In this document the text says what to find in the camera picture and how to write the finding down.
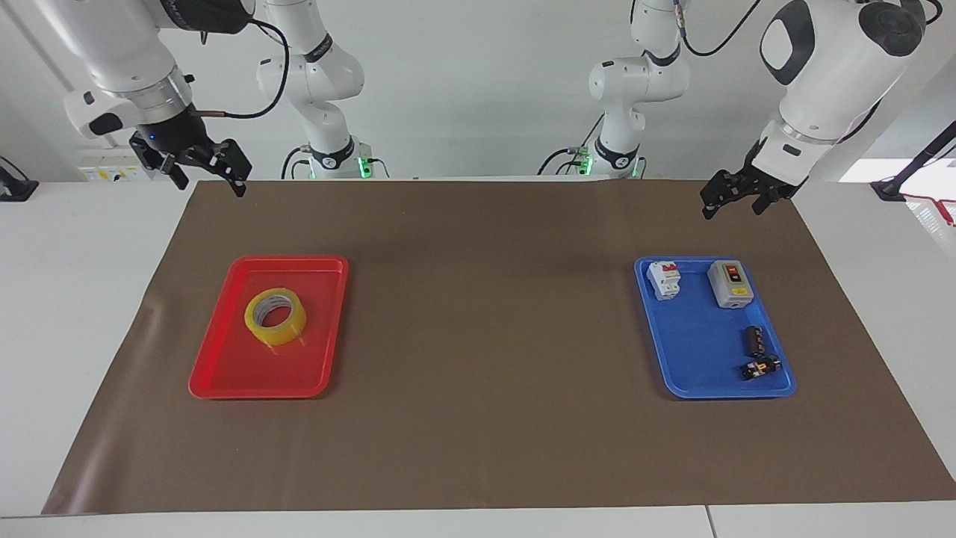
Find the black electronic component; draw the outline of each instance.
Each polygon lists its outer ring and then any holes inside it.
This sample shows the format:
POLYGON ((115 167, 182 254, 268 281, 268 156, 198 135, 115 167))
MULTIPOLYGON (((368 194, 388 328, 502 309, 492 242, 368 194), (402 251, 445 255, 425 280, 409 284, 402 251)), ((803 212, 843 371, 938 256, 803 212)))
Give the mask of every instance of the black electronic component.
POLYGON ((754 325, 747 327, 747 355, 754 359, 762 359, 767 355, 767 345, 764 344, 764 329, 754 325))
POLYGON ((779 357, 776 355, 767 355, 766 357, 749 362, 740 367, 740 372, 744 374, 744 379, 750 380, 782 368, 783 363, 779 357))

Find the brown paper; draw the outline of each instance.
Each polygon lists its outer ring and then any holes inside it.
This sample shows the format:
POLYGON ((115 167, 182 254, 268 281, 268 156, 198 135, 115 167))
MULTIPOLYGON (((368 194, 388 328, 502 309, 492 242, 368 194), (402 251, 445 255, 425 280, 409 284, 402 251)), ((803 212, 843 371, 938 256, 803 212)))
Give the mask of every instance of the brown paper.
POLYGON ((956 498, 793 206, 708 222, 700 187, 203 183, 44 513, 956 498), (351 263, 319 399, 186 389, 226 271, 253 254, 351 263), (672 396, 644 256, 743 260, 796 394, 672 396))

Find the switch box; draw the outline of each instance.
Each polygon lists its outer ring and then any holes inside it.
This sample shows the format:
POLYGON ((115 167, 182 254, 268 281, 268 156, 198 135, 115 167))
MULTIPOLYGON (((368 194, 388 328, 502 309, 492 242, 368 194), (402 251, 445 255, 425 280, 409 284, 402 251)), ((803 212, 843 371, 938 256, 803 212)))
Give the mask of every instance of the switch box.
POLYGON ((740 261, 714 261, 707 270, 707 279, 721 308, 743 308, 753 302, 753 288, 740 261))

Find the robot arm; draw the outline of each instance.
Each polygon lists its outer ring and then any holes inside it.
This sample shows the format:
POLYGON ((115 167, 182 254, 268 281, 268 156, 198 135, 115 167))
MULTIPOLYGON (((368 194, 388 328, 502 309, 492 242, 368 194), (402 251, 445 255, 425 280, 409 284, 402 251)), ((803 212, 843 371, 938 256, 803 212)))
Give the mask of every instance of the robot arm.
POLYGON ((136 127, 130 145, 148 169, 188 183, 180 165, 223 177, 245 192, 251 165, 233 140, 206 134, 189 78, 159 40, 159 28, 236 34, 254 0, 37 0, 43 15, 86 66, 93 86, 64 100, 71 123, 89 138, 136 127))
MULTIPOLYGON (((265 0, 266 12, 290 45, 290 69, 283 102, 293 108, 309 140, 317 178, 367 177, 368 146, 353 137, 342 111, 329 101, 357 96, 365 84, 359 62, 341 49, 325 30, 312 0, 265 0)), ((274 95, 284 57, 263 60, 257 78, 266 95, 274 95)))
POLYGON ((639 0, 631 36, 643 54, 605 61, 591 72, 588 85, 591 96, 604 106, 604 125, 588 144, 590 173, 632 175, 644 129, 644 116, 636 106, 677 99, 687 91, 690 68, 681 57, 677 5, 676 0, 639 0))
POLYGON ((791 198, 812 168, 902 76, 920 45, 920 0, 860 4, 793 0, 764 32, 760 54, 787 87, 779 109, 737 173, 720 170, 701 191, 708 219, 724 205, 755 195, 761 214, 791 198))

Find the yellow tape roll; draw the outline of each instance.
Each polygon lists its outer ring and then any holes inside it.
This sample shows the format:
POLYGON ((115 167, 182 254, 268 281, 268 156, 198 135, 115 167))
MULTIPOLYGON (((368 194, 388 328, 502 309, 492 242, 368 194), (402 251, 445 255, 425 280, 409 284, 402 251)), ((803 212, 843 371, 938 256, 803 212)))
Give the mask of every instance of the yellow tape roll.
POLYGON ((287 288, 267 289, 246 306, 246 327, 269 347, 282 346, 295 340, 305 329, 305 308, 295 292, 287 288), (289 317, 276 326, 262 326, 266 316, 276 308, 290 309, 289 317))

